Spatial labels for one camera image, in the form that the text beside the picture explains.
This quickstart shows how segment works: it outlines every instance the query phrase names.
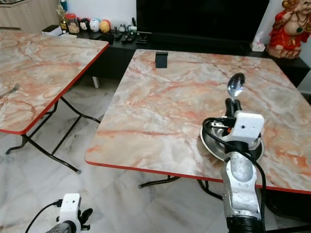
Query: white marble floor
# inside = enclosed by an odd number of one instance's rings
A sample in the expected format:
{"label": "white marble floor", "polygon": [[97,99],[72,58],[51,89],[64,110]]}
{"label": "white marble floor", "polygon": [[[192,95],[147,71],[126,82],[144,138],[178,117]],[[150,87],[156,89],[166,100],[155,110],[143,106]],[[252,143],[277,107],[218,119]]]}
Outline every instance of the white marble floor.
{"label": "white marble floor", "polygon": [[[119,84],[101,79],[95,89],[91,79],[82,79],[65,98],[81,112],[101,118]],[[51,151],[76,117],[62,103],[34,140]],[[82,211],[93,208],[90,233],[226,233],[221,201],[205,194],[197,181],[179,179],[169,184],[138,189],[139,183],[165,176],[91,166],[85,151],[98,124],[81,119],[56,156],[82,170],[72,170],[51,160],[31,145],[5,155],[21,142],[19,136],[0,133],[0,232],[23,233],[45,205],[66,193],[80,193]],[[219,191],[221,184],[212,183]],[[50,207],[33,224],[31,233],[52,228],[59,208]],[[301,223],[282,219],[266,211],[267,230]]]}

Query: marble-pattern tabletop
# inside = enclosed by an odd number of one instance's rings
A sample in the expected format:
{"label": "marble-pattern tabletop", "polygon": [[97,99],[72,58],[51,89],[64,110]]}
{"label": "marble-pattern tabletop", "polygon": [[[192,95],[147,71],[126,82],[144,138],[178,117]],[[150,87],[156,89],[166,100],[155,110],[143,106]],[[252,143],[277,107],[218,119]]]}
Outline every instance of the marble-pattern tabletop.
{"label": "marble-pattern tabletop", "polygon": [[0,31],[0,132],[25,134],[108,47],[105,41]]}
{"label": "marble-pattern tabletop", "polygon": [[270,59],[137,50],[86,153],[97,166],[220,181],[223,163],[199,138],[202,121],[225,114],[227,83],[242,72],[242,108],[265,117],[260,160],[269,189],[311,194],[311,109]]}

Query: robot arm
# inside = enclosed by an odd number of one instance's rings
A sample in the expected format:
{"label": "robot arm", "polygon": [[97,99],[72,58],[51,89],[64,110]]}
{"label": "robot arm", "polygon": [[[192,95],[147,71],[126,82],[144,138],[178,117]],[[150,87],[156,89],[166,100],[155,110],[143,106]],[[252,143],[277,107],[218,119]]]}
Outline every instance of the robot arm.
{"label": "robot arm", "polygon": [[61,223],[46,233],[80,233],[81,230],[89,230],[90,226],[83,224],[86,223],[93,210],[87,209],[81,214],[80,203],[80,194],[66,194],[60,209],[59,221]]}
{"label": "robot arm", "polygon": [[224,163],[224,209],[229,233],[262,233],[264,227],[255,192],[255,166],[238,152],[230,152]]}
{"label": "robot arm", "polygon": [[46,233],[76,233],[76,227],[73,222],[62,222],[50,229]]}

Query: decorative egg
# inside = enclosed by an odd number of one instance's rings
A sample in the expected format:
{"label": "decorative egg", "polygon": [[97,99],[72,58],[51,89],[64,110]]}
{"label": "decorative egg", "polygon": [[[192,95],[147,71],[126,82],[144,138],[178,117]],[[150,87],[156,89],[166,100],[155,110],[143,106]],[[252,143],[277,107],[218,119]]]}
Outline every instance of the decorative egg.
{"label": "decorative egg", "polygon": [[93,18],[90,23],[89,23],[89,27],[93,32],[98,32],[99,31],[99,20],[96,18]]}
{"label": "decorative egg", "polygon": [[81,30],[89,30],[90,27],[89,27],[89,19],[88,18],[83,18],[81,21],[80,21],[80,28]]}
{"label": "decorative egg", "polygon": [[107,19],[101,21],[99,28],[103,33],[110,32],[110,22]]}

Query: stainless steel bowl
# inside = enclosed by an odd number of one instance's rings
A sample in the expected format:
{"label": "stainless steel bowl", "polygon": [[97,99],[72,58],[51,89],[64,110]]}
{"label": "stainless steel bowl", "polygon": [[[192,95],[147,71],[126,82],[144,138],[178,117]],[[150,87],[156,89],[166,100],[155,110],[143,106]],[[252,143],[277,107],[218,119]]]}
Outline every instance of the stainless steel bowl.
{"label": "stainless steel bowl", "polygon": [[[223,130],[217,129],[217,128],[210,128],[211,133],[214,134],[217,137],[220,137],[222,135]],[[205,148],[216,158],[224,161],[228,156],[225,154],[224,146],[211,138],[207,133],[203,133],[203,127],[201,127],[201,140],[203,142],[203,145]],[[259,138],[252,147],[250,148],[250,155],[256,159],[259,160],[264,153],[264,145],[262,140]]]}

